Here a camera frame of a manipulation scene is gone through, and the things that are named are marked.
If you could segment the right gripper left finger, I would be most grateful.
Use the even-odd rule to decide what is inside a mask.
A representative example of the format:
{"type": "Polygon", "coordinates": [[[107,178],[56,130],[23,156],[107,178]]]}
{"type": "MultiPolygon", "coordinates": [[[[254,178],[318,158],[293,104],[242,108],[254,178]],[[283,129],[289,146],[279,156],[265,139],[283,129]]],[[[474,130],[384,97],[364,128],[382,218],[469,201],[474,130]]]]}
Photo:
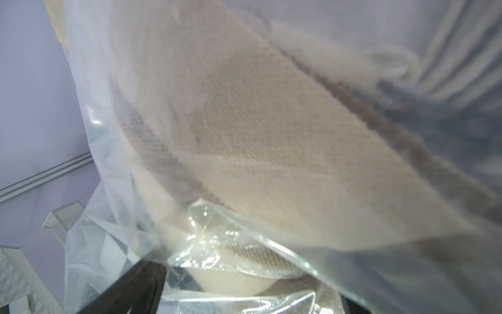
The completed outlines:
{"type": "Polygon", "coordinates": [[[156,313],[167,278],[167,268],[140,260],[79,314],[156,313]]]}

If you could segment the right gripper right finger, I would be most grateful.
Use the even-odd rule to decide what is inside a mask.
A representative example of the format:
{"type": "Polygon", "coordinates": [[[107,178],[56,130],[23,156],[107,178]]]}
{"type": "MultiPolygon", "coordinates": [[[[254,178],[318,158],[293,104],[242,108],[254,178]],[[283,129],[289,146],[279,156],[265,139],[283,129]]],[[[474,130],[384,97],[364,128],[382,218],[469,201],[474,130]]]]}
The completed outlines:
{"type": "Polygon", "coordinates": [[[341,295],[341,302],[345,314],[371,314],[369,310],[341,295]]]}

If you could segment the clear plastic vacuum bag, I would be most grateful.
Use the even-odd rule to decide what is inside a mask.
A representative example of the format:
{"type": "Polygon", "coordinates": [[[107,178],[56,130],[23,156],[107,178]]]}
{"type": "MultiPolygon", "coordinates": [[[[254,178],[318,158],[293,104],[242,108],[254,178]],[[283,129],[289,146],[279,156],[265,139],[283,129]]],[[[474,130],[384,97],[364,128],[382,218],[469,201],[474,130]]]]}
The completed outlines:
{"type": "Polygon", "coordinates": [[[501,312],[500,1],[46,1],[101,182],[64,307],[501,312]]]}

